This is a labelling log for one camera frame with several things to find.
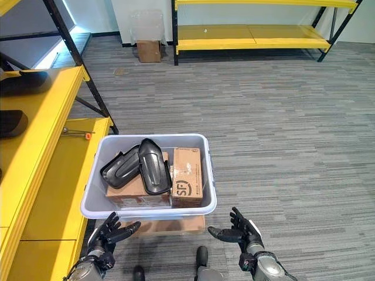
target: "yellow shelf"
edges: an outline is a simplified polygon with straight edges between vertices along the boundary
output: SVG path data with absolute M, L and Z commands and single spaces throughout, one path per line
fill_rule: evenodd
M 0 16 L 4 16 L 21 0 L 0 0 Z
M 178 27 L 180 50 L 321 48 L 330 44 L 311 26 L 186 25 Z
M 63 280 L 73 263 L 75 244 L 76 241 L 20 241 L 7 281 Z
M 99 141 L 111 125 L 110 118 L 66 122 L 69 129 L 95 133 L 90 140 L 60 137 L 14 250 L 8 281 L 23 280 L 17 272 L 25 266 L 32 268 L 28 280 L 61 280 L 79 258 L 87 222 L 80 212 L 81 199 Z
M 68 120 L 65 126 L 95 133 L 90 140 L 59 139 L 21 240 L 73 240 L 80 236 L 84 220 L 81 199 L 99 141 L 108 134 L 110 119 Z
M 275 5 L 298 5 L 298 6 L 321 6 L 348 8 L 350 13 L 357 7 L 352 0 L 175 0 L 175 9 L 178 5 L 187 4 L 275 4 Z
M 33 206 L 49 160 L 83 79 L 83 67 L 48 70 L 51 87 L 39 94 L 2 97 L 0 109 L 21 109 L 28 117 L 26 131 L 15 138 L 1 139 L 3 179 L 1 224 L 8 228 L 0 251 L 0 279 L 5 280 Z M 6 72 L 3 76 L 17 76 Z

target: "striped carpet floor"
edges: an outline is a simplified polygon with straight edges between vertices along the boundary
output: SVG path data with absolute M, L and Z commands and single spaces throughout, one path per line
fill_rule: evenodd
M 235 205 L 298 280 L 375 280 L 375 45 L 338 43 L 323 63 L 314 50 L 186 53 L 178 67 L 170 47 L 162 63 L 136 55 L 96 37 L 84 60 L 121 133 L 208 138 L 207 225 L 228 227 Z M 96 115 L 76 103 L 71 116 Z M 226 280 L 251 279 L 238 246 L 205 232 L 121 242 L 106 280 L 131 280 L 137 264 L 147 280 L 193 280 L 200 245 Z

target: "cardboard box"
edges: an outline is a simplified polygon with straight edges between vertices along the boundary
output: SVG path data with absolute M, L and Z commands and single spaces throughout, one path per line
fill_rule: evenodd
M 168 152 L 163 159 L 169 161 Z M 150 195 L 146 192 L 142 176 L 139 174 L 121 189 L 108 186 L 106 196 L 120 208 L 170 206 L 169 193 Z
M 173 156 L 173 207 L 198 207 L 203 199 L 198 148 L 175 148 Z
M 137 41 L 138 57 L 141 63 L 160 63 L 159 41 Z

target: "plastic storage bin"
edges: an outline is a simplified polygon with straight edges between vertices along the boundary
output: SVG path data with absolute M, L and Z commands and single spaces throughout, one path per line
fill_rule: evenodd
M 107 184 L 100 176 L 100 169 L 109 162 L 118 151 L 127 151 L 141 143 L 144 138 L 155 141 L 164 151 L 169 152 L 169 160 L 173 164 L 173 148 L 199 148 L 202 164 L 203 200 L 196 208 L 171 207 L 132 207 L 119 208 L 106 198 Z M 107 218 L 115 211 L 121 220 L 179 220 L 194 215 L 206 215 L 216 208 L 216 192 L 211 165 L 209 144 L 199 134 L 180 135 L 113 135 L 106 136 L 99 143 L 90 177 L 81 202 L 81 212 L 87 218 Z
M 161 10 L 136 10 L 130 16 L 131 43 L 139 40 L 165 42 L 164 21 Z

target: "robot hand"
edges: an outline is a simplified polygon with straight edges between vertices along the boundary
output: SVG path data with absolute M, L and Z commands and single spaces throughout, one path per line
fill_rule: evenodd
M 94 230 L 88 240 L 87 255 L 79 259 L 63 281 L 98 281 L 105 276 L 107 270 L 113 268 L 116 243 L 129 238 L 141 226 L 141 222 L 137 221 L 120 228 L 121 223 L 118 220 L 118 216 L 113 212 Z
M 221 241 L 238 243 L 241 253 L 246 253 L 250 244 L 257 244 L 264 248 L 260 231 L 253 221 L 244 218 L 237 208 L 233 207 L 232 210 L 233 213 L 229 214 L 230 222 L 233 224 L 231 229 L 209 227 L 209 233 Z
M 244 218 L 237 208 L 233 207 L 232 210 L 231 229 L 208 227 L 208 231 L 216 239 L 239 244 L 241 270 L 250 271 L 254 281 L 285 281 L 287 276 L 296 281 L 297 279 L 284 269 L 277 257 L 264 249 L 262 236 L 256 225 Z

